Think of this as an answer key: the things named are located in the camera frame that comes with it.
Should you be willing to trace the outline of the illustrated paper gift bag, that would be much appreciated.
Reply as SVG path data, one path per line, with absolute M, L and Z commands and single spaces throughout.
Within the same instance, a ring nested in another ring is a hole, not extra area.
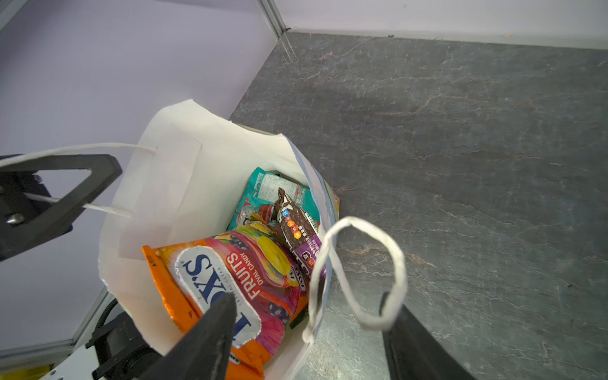
M 107 155 L 107 148 L 104 143 L 88 144 L 25 157 Z M 286 136 L 239 126 L 190 100 L 162 109 L 133 146 L 128 167 L 113 182 L 119 187 L 99 242 L 101 280 L 144 342 L 160 355 L 158 360 L 186 333 L 178 329 L 164 307 L 143 247 L 194 242 L 227 232 L 257 167 L 307 187 L 321 218 L 317 225 L 321 239 L 317 263 L 310 279 L 302 272 L 308 285 L 307 308 L 299 324 L 287 329 L 275 356 L 264 365 L 263 379 L 291 379 L 297 373 L 318 335 L 333 277 L 340 280 L 361 328 L 384 332 L 394 325 L 408 291 L 405 257 L 397 242 L 361 218 L 340 217 L 337 195 Z M 50 192 L 49 199 L 57 201 L 87 176 L 85 170 L 40 171 L 37 180 Z M 266 222 L 256 212 L 245 224 L 252 221 Z M 272 219 L 266 223 L 294 258 L 279 231 L 274 207 Z M 348 227 L 383 244 L 393 261 L 394 285 L 377 315 L 366 313 L 356 301 L 336 253 L 337 235 Z

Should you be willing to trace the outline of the purple M&M's packet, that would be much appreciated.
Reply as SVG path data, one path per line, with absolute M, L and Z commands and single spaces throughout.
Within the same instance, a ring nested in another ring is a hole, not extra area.
M 310 279 L 321 250 L 317 224 L 283 188 L 278 188 L 274 212 L 283 240 L 302 272 Z

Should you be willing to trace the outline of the orange Fox's candy bag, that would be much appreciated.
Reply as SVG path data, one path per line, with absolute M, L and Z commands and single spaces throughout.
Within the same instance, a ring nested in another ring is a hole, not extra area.
M 276 231 L 252 221 L 215 237 L 160 248 L 145 246 L 169 316 L 187 333 L 225 294 L 236 303 L 229 379 L 263 379 L 287 329 L 303 318 L 306 277 Z

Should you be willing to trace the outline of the teal Fox's candy bag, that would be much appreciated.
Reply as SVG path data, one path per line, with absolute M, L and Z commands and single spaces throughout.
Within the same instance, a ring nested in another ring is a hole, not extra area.
M 252 212 L 256 212 L 266 222 L 269 222 L 272 219 L 274 204 L 279 199 L 279 188 L 282 188 L 317 225 L 320 224 L 318 207 L 307 187 L 257 167 L 250 175 L 245 191 L 228 225 L 228 231 L 245 224 Z

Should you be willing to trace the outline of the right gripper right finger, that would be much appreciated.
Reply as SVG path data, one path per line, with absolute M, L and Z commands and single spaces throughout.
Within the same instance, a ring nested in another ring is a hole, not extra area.
M 392 380 L 474 380 L 425 329 L 407 307 L 402 307 L 383 344 Z

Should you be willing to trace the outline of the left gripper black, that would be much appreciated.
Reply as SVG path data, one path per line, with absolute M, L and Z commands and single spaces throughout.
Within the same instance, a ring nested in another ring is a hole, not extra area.
M 37 171 L 88 170 L 90 175 L 57 202 L 38 180 Z M 73 230 L 85 204 L 95 200 L 122 173 L 112 155 L 50 155 L 25 158 L 18 155 L 1 161 L 1 260 L 54 240 Z

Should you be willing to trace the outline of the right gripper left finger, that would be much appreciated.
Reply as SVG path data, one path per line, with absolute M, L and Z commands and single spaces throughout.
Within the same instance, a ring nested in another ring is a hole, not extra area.
M 224 379 L 236 320 L 234 295 L 224 294 L 143 380 Z

